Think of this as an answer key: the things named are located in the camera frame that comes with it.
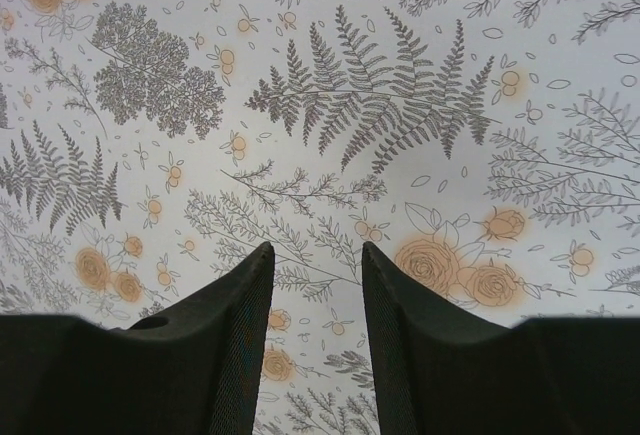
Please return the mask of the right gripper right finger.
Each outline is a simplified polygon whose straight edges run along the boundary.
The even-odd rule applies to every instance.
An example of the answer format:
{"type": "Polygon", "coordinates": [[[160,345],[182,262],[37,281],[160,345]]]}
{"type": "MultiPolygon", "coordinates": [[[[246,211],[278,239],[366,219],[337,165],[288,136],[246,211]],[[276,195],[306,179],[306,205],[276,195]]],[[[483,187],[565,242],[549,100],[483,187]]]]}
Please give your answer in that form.
{"type": "Polygon", "coordinates": [[[637,319],[506,328],[411,279],[372,243],[362,282],[382,433],[638,432],[637,319]]]}

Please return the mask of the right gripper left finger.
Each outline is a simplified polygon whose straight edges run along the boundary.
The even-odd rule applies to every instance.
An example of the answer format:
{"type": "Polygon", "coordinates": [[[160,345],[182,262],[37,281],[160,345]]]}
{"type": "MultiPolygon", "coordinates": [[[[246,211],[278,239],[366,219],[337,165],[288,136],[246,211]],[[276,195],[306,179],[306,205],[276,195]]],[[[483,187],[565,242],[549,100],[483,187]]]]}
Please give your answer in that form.
{"type": "Polygon", "coordinates": [[[3,316],[2,432],[250,433],[274,265],[263,243],[127,329],[68,315],[3,316]]]}

